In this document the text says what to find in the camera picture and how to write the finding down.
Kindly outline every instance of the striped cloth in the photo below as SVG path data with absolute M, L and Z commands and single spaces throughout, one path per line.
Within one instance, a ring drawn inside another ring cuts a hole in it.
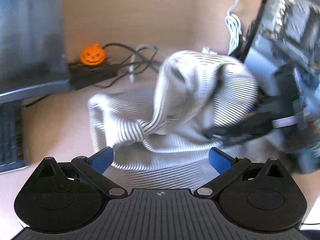
M 241 121 L 257 94 L 257 82 L 234 58 L 174 53 L 160 67 L 155 88 L 99 94 L 89 100 L 94 151 L 112 147 L 113 168 L 127 171 L 198 163 L 218 143 L 203 131 Z

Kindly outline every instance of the white cable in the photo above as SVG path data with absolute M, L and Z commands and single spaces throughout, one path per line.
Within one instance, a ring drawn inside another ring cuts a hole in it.
M 230 32 L 230 44 L 228 55 L 231 55 L 239 46 L 239 36 L 241 33 L 241 22 L 235 14 L 230 14 L 238 5 L 239 0 L 236 0 L 234 5 L 228 9 L 227 16 L 225 18 L 225 24 Z

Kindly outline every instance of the jack-o'-lantern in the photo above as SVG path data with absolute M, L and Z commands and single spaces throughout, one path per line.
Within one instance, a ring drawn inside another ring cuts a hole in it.
M 106 58 L 106 54 L 99 44 L 93 44 L 91 47 L 85 48 L 80 53 L 80 60 L 85 65 L 95 66 L 99 65 Z

